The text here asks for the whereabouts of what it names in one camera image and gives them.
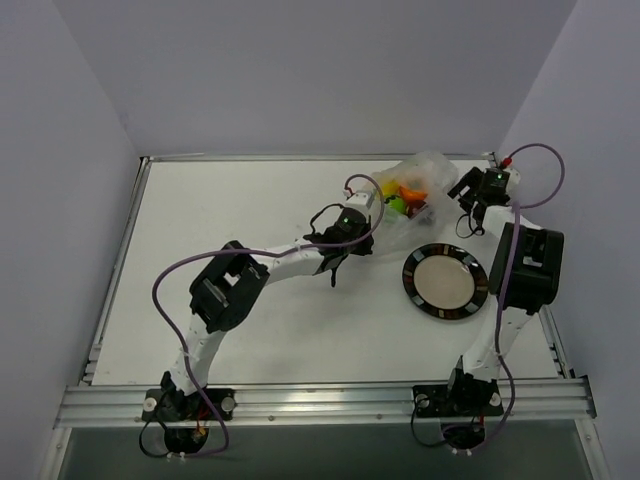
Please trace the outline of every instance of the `transparent plastic bag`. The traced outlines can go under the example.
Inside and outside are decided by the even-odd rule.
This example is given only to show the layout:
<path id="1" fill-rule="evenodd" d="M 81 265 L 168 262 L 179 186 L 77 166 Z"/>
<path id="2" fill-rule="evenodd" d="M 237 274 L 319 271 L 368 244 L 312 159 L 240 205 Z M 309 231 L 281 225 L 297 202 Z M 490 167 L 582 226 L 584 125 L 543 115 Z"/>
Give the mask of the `transparent plastic bag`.
<path id="1" fill-rule="evenodd" d="M 457 205 L 447 192 L 458 180 L 458 169 L 441 153 L 418 153 L 372 177 L 385 195 L 382 223 L 373 236 L 374 254 L 430 243 L 454 220 Z"/>

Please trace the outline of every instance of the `gray wall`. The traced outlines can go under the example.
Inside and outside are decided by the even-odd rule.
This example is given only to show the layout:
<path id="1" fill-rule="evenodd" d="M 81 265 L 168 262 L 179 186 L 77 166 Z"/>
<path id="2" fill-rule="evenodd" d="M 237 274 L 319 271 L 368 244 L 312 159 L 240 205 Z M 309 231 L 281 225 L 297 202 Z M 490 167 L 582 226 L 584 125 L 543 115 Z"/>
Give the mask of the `gray wall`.
<path id="1" fill-rule="evenodd" d="M 0 4 L 0 477 L 32 478 L 77 382 L 138 162 L 54 5 Z"/>
<path id="2" fill-rule="evenodd" d="M 564 189 L 530 216 L 566 234 L 553 311 L 593 382 L 598 431 L 619 479 L 640 470 L 639 20 L 634 0 L 579 1 L 501 148 L 542 141 L 565 155 Z M 550 191 L 551 158 L 516 159 L 531 186 L 525 197 Z"/>
<path id="3" fill-rule="evenodd" d="M 140 153 L 494 150 L 575 0 L 56 0 Z"/>

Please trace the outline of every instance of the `plate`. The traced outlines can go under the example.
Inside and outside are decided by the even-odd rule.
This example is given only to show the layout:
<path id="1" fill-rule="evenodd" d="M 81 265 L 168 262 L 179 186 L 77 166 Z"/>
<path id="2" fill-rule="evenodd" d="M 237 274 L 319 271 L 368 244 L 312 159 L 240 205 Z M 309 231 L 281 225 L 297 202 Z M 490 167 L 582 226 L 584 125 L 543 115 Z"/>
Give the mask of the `plate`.
<path id="1" fill-rule="evenodd" d="M 442 320 L 473 315 L 489 296 L 482 265 L 466 250 L 447 243 L 414 250 L 404 262 L 402 283 L 420 310 Z"/>

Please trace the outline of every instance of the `metal frame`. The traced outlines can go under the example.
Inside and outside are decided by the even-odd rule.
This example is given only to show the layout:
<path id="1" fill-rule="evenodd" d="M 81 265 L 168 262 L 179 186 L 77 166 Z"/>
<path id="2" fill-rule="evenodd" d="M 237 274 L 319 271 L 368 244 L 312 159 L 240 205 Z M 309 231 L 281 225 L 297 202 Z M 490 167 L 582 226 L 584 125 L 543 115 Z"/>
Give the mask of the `metal frame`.
<path id="1" fill-rule="evenodd" d="M 80 386 L 65 392 L 56 419 L 53 437 L 47 450 L 40 478 L 55 479 L 73 428 L 140 427 L 142 402 L 146 391 L 157 386 L 87 386 L 100 354 L 113 299 L 133 235 L 142 203 L 145 186 L 153 163 L 205 162 L 205 161 L 399 161 L 406 154 L 382 155 L 175 155 L 142 159 L 131 199 L 127 226 L 103 309 L 97 324 L 94 342 L 87 360 L 87 368 Z M 478 155 L 447 154 L 452 160 L 487 160 L 495 162 L 491 152 Z M 608 468 L 592 418 L 595 406 L 587 379 L 573 378 L 573 370 L 564 352 L 560 335 L 551 311 L 544 308 L 540 318 L 549 341 L 549 347 L 558 364 L 559 378 L 553 380 L 516 380 L 518 397 L 512 418 L 519 420 L 570 419 L 576 424 L 577 434 L 585 458 L 596 480 L 609 480 Z M 392 382 L 355 384 L 299 384 L 299 385 L 230 385 L 236 390 L 237 407 L 229 425 L 321 425 L 363 423 L 406 423 L 412 403 L 413 385 L 436 382 Z M 509 398 L 505 382 L 499 384 L 503 399 Z M 420 419 L 420 422 L 438 422 L 438 419 Z"/>

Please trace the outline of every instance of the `green toy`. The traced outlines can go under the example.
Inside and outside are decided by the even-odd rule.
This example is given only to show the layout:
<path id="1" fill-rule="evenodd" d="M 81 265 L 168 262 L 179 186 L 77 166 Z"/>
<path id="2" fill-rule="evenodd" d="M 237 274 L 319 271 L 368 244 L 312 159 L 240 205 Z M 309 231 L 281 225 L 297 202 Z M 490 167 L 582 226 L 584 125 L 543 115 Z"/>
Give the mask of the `green toy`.
<path id="1" fill-rule="evenodd" d="M 407 214 L 407 204 L 400 195 L 389 195 L 385 197 L 384 203 L 389 205 L 389 208 L 393 208 L 396 212 L 402 215 Z"/>

